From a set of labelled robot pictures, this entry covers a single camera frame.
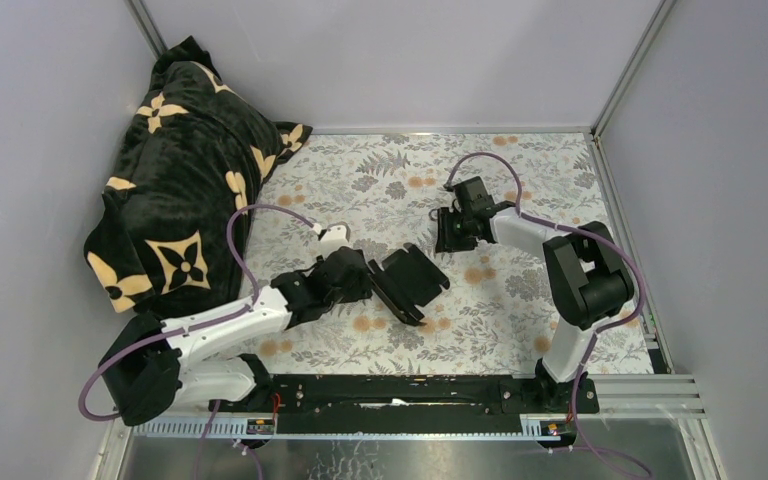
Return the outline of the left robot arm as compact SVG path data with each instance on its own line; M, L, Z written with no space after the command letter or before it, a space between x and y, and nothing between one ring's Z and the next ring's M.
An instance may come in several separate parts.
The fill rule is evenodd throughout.
M370 295L363 252L341 247L308 270L275 277L258 296L186 317L132 318L102 357L101 378L127 426L218 400L256 411L269 401L268 372L253 356L218 360L216 354L316 321L339 303Z

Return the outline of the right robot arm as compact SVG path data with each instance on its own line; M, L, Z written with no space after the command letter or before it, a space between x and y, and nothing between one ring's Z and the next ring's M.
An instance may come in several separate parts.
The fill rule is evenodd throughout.
M597 333L642 294L638 268L601 222L576 228L528 215L511 201L494 201L479 177L444 188L454 201L436 211L436 252L471 251L486 242L544 262L560 322L535 369L540 379L533 396L543 410L561 410L573 398L571 382L583 374Z

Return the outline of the black paper box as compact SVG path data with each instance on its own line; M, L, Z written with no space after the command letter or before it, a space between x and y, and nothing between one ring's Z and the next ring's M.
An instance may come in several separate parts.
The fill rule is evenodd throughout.
M450 288L449 278L416 245L405 243L381 262L367 262L372 288L403 324L424 326L427 306Z

